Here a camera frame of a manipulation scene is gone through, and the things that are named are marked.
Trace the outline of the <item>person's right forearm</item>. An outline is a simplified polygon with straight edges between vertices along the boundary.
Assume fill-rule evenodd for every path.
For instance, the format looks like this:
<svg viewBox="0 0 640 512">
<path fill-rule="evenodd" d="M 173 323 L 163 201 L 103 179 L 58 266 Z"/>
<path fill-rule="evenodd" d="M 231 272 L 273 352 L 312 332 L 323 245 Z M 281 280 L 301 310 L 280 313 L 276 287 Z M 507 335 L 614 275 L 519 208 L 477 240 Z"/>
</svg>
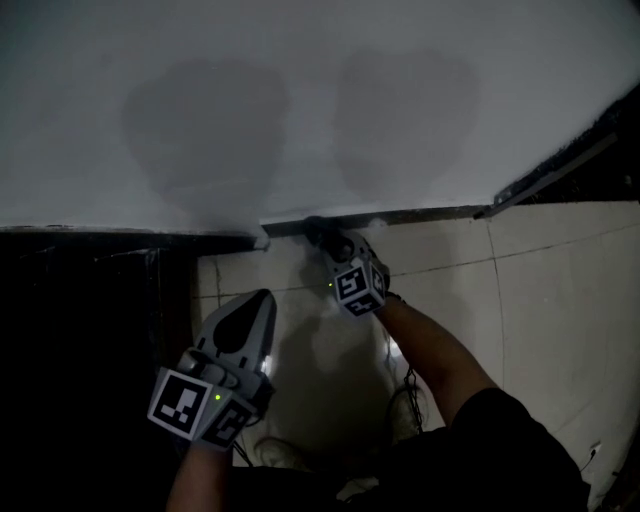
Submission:
<svg viewBox="0 0 640 512">
<path fill-rule="evenodd" d="M 431 391 L 446 426 L 474 395 L 496 383 L 448 330 L 396 296 L 376 316 Z"/>
</svg>

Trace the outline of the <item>person's left white shoe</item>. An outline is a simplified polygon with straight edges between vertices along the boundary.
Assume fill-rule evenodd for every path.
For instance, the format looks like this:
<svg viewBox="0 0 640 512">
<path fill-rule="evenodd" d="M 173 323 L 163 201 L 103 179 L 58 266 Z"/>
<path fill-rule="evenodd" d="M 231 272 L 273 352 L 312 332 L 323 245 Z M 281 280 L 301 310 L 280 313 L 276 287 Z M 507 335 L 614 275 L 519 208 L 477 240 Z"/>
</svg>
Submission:
<svg viewBox="0 0 640 512">
<path fill-rule="evenodd" d="M 254 455 L 262 466 L 312 472 L 305 454 L 295 445 L 276 437 L 265 437 L 254 445 Z"/>
</svg>

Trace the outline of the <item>person's left forearm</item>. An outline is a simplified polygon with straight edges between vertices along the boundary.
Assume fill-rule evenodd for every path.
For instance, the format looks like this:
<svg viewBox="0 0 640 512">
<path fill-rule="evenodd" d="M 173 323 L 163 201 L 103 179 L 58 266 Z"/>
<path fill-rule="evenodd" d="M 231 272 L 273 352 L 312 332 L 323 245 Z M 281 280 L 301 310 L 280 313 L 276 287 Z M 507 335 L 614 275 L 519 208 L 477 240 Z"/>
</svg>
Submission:
<svg viewBox="0 0 640 512">
<path fill-rule="evenodd" d="M 192 444 L 176 474 L 166 512 L 229 512 L 230 452 Z"/>
</svg>

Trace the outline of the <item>person's black clothing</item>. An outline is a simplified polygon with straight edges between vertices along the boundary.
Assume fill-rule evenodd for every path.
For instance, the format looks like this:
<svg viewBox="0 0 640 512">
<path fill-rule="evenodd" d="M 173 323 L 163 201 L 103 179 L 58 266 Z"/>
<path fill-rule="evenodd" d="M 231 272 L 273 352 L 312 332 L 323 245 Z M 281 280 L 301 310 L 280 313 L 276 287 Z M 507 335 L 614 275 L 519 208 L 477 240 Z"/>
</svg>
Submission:
<svg viewBox="0 0 640 512">
<path fill-rule="evenodd" d="M 588 512 L 589 485 L 565 448 L 500 389 L 471 397 L 450 427 L 405 440 L 349 500 L 338 480 L 284 468 L 235 468 L 231 512 Z"/>
</svg>

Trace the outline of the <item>person's right white shoe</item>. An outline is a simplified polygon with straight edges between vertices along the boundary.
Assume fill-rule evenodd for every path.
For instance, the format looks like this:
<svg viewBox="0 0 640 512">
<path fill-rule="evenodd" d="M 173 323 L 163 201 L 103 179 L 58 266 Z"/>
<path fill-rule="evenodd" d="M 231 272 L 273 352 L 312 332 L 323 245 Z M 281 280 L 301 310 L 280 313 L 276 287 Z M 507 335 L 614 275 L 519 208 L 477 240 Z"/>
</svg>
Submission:
<svg viewBox="0 0 640 512">
<path fill-rule="evenodd" d="M 428 411 L 423 391 L 416 385 L 398 388 L 389 400 L 385 425 L 392 446 L 424 432 Z"/>
</svg>

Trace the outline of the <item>black wooden cabinet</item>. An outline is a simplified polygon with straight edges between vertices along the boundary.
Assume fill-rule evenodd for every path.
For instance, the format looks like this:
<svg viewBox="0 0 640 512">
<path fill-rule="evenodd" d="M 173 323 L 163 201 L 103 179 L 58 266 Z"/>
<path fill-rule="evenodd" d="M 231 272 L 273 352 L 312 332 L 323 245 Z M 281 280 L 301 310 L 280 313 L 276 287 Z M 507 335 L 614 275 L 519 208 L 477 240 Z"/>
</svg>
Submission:
<svg viewBox="0 0 640 512">
<path fill-rule="evenodd" d="M 164 512 L 194 443 L 153 390 L 197 348 L 195 258 L 239 246 L 0 229 L 0 512 Z"/>
</svg>

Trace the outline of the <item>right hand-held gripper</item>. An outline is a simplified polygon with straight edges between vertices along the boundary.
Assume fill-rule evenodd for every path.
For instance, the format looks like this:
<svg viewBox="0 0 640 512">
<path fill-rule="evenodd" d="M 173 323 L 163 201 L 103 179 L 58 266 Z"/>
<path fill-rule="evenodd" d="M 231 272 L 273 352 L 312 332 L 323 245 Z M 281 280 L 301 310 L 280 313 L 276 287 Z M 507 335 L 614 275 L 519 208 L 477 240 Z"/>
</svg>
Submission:
<svg viewBox="0 0 640 512">
<path fill-rule="evenodd" d="M 337 304 L 350 316 L 359 318 L 382 308 L 389 288 L 389 270 L 369 242 L 357 231 L 348 237 L 354 248 L 345 260 L 342 239 L 324 239 L 319 249 Z"/>
</svg>

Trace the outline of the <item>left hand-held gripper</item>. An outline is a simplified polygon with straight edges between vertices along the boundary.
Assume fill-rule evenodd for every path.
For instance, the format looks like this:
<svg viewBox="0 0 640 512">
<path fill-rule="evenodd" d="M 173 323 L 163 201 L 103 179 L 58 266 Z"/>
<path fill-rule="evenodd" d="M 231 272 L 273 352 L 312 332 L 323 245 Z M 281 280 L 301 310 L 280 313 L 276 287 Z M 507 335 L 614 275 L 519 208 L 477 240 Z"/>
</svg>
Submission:
<svg viewBox="0 0 640 512">
<path fill-rule="evenodd" d="M 245 293 L 211 313 L 176 369 L 160 369 L 147 418 L 167 431 L 228 451 L 266 413 L 274 388 L 261 371 L 271 352 L 277 305 L 267 289 Z M 242 357 L 241 364 L 215 357 Z"/>
</svg>

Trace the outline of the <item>person's white shoe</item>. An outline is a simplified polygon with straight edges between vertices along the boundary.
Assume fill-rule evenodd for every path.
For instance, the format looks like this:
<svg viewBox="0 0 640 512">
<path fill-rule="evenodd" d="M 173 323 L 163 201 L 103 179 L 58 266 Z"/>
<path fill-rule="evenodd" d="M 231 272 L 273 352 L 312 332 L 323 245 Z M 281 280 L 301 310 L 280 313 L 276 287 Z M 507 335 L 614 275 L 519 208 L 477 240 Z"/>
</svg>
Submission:
<svg viewBox="0 0 640 512">
<path fill-rule="evenodd" d="M 276 437 L 265 437 L 254 445 L 254 455 L 262 466 L 312 472 L 305 454 L 295 445 Z"/>
<path fill-rule="evenodd" d="M 416 385 L 398 388 L 389 400 L 385 425 L 392 446 L 424 432 L 428 411 L 423 391 Z"/>
</svg>

